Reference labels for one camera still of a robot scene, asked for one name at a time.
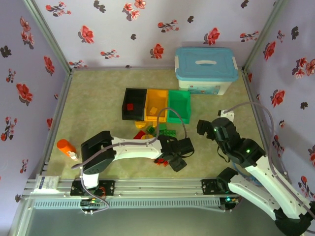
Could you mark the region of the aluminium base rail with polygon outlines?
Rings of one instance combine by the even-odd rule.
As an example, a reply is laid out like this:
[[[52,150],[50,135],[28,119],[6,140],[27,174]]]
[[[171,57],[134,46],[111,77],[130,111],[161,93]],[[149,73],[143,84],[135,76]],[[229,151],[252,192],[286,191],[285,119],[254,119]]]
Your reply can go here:
[[[200,178],[122,178],[122,179],[103,179],[115,181],[115,190],[113,196],[104,198],[197,198],[213,197],[220,198],[224,195],[203,195]],[[75,180],[60,179],[57,192],[37,193],[34,192],[36,179],[30,179],[23,190],[22,197],[30,195],[63,195],[70,196],[72,183]]]

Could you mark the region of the aluminium rail along wall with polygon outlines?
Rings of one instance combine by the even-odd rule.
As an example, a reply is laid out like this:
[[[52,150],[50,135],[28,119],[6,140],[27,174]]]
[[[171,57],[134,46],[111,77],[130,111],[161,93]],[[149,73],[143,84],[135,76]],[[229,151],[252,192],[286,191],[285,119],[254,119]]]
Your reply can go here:
[[[80,67],[73,68],[71,71],[110,71],[110,70],[119,70],[119,71],[133,71],[133,70],[171,70],[176,72],[175,67],[171,66],[162,66],[162,67]]]

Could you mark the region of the aluminium corner post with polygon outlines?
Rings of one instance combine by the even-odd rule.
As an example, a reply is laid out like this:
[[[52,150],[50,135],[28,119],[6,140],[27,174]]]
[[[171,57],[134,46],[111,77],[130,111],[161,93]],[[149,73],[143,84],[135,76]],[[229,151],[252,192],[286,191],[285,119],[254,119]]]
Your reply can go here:
[[[262,47],[264,41],[267,39],[273,25],[277,22],[281,12],[284,10],[285,6],[290,2],[290,0],[276,0],[273,6],[273,9],[258,37],[258,40],[255,42],[249,57],[247,58],[244,66],[242,67],[242,71],[246,72],[250,66],[252,65],[254,59],[259,53],[260,48]]]
[[[66,58],[58,45],[54,35],[52,34],[46,20],[44,19],[42,13],[40,12],[35,0],[22,0],[25,6],[27,7],[28,11],[32,15],[33,19],[37,23],[39,29],[41,30],[42,34],[44,35],[46,41],[49,43],[51,49],[53,50],[55,56],[57,57],[58,61],[64,68],[67,74],[72,72],[72,69],[68,65]]]

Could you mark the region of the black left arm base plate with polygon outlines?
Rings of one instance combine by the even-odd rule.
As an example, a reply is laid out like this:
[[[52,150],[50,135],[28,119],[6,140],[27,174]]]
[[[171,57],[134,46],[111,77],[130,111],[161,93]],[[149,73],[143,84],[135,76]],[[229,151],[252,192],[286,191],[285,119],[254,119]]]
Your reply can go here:
[[[99,197],[113,196],[115,190],[115,181],[100,180],[97,187],[87,188],[92,194]],[[70,196],[88,196],[89,194],[83,188],[80,180],[75,180],[72,183]]]

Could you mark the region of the orange bottle white cap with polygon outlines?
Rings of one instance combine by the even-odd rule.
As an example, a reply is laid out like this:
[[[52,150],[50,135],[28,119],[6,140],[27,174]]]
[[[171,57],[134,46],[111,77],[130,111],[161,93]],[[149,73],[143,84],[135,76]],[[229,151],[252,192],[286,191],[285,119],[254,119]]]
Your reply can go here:
[[[71,160],[78,161],[76,148],[68,140],[60,139],[57,148]]]

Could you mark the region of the black plastic bin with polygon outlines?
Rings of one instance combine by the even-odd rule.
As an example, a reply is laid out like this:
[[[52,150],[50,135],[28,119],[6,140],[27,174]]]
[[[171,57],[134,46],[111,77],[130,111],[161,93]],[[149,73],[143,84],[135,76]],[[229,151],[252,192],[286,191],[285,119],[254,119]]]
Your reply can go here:
[[[122,119],[123,120],[144,120],[144,110],[146,102],[147,89],[144,88],[126,88],[124,100],[122,104]],[[133,103],[134,110],[127,111],[126,105]]]

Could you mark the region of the white labelled box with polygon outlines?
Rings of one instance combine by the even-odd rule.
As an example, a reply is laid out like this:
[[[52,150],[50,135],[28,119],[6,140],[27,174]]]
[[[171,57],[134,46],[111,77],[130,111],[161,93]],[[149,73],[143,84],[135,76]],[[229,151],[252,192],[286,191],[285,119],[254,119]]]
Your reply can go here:
[[[57,192],[59,176],[38,176],[36,178],[34,192],[52,193]]]

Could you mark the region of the yellow plastic bin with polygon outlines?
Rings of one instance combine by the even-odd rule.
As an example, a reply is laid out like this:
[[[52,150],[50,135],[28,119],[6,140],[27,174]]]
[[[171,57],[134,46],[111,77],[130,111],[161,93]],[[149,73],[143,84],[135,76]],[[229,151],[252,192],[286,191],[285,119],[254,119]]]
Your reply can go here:
[[[161,110],[168,106],[168,95],[169,91],[166,89],[147,89],[144,121],[157,121],[159,114],[159,122],[167,121],[168,111],[164,110],[161,112]],[[157,113],[153,116],[149,114],[152,107],[157,107]]]

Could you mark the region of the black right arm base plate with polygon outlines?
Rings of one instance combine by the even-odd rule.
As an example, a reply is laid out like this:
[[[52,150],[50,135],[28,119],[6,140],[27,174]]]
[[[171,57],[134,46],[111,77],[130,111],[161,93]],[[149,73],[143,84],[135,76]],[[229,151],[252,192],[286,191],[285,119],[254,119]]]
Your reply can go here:
[[[223,195],[230,192],[224,184],[214,178],[202,179],[201,188],[203,195]]]

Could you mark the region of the aluminium side rail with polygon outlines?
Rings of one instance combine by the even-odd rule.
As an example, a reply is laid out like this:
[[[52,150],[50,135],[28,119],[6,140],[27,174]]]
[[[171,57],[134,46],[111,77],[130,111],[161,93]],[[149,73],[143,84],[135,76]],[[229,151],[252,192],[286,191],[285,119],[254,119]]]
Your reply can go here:
[[[42,175],[47,175],[47,170],[48,170],[48,165],[51,157],[51,153],[54,147],[55,139],[57,136],[57,131],[59,128],[59,124],[61,121],[62,113],[64,110],[64,106],[66,103],[67,95],[70,89],[71,81],[73,78],[73,71],[70,72],[69,75],[66,76],[61,93],[59,95],[57,107],[55,110],[55,114],[53,116],[53,121],[52,125],[48,134],[47,142],[44,148],[44,153],[43,153],[43,163],[41,166],[41,174]]]
[[[272,127],[271,125],[274,123],[273,118],[270,123],[270,117],[267,113],[267,108],[265,108],[256,98],[254,98],[254,92],[250,86],[250,82],[248,80],[248,73],[243,68],[240,69],[242,79],[245,84],[246,91],[248,93],[250,105],[253,110],[253,114],[255,117],[255,121],[258,127],[260,139],[262,141],[263,147],[268,154],[269,157],[272,158],[272,161],[279,172],[284,176],[289,183],[292,183],[288,171],[285,169],[282,160],[276,157],[276,151],[274,150],[273,146],[270,146],[270,142],[273,141],[273,137],[271,136]]]

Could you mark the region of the white storage box blue lid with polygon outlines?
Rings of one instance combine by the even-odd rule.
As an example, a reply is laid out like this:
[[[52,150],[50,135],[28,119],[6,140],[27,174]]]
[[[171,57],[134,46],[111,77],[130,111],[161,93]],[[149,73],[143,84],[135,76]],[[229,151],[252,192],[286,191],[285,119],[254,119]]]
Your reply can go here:
[[[178,48],[175,74],[179,90],[200,95],[224,95],[239,78],[232,50],[217,47]]]

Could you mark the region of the green plastic bin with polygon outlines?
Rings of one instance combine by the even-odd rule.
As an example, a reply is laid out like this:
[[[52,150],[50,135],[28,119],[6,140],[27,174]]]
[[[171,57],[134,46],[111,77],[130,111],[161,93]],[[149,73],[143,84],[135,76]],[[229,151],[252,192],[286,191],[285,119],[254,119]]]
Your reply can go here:
[[[189,91],[170,90],[168,107],[175,110],[181,116],[184,124],[190,123],[191,96]]]

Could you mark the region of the grey frame leg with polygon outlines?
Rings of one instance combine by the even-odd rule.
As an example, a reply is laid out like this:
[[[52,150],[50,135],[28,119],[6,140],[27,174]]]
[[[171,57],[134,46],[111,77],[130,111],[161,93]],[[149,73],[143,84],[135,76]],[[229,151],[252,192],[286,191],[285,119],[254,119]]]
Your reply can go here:
[[[25,236],[33,211],[34,199],[22,199],[13,218],[8,236]]]

